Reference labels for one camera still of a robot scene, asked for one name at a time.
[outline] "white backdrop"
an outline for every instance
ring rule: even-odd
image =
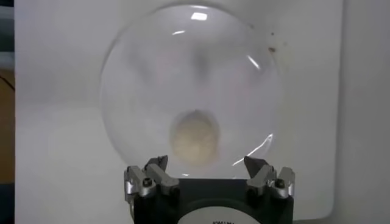
[[[17,223],[129,222],[122,196],[126,165],[100,119],[98,75],[118,30],[167,2],[16,2]],[[256,21],[264,8],[250,2],[229,1],[227,8]],[[333,204],[341,1],[272,2],[282,10],[266,18],[267,29],[275,30],[269,42],[279,51],[282,75],[299,79],[285,77],[290,129],[283,131],[295,135],[276,145],[291,151],[271,150],[268,159],[298,170],[296,218],[323,217]],[[269,23],[273,16],[280,26]],[[304,94],[310,89],[315,94]],[[291,96],[301,100],[294,104]]]

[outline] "metal bracket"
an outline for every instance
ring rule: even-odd
[[[278,178],[272,182],[272,195],[275,198],[288,198],[294,196],[295,173],[289,167],[283,167]]]
[[[125,199],[129,202],[133,196],[151,197],[155,194],[156,184],[147,177],[138,166],[129,166],[124,172]]]
[[[148,177],[151,177],[160,185],[163,194],[171,195],[179,193],[179,179],[170,177],[158,165],[147,165],[145,172]]]
[[[276,171],[272,166],[265,164],[253,178],[246,181],[246,184],[250,190],[255,191],[257,196],[261,196],[275,179]]]

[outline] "glass sphere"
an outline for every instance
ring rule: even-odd
[[[274,137],[281,85],[264,39],[222,10],[177,5],[132,23],[102,70],[107,134],[129,166],[168,155],[180,178],[247,178]]]

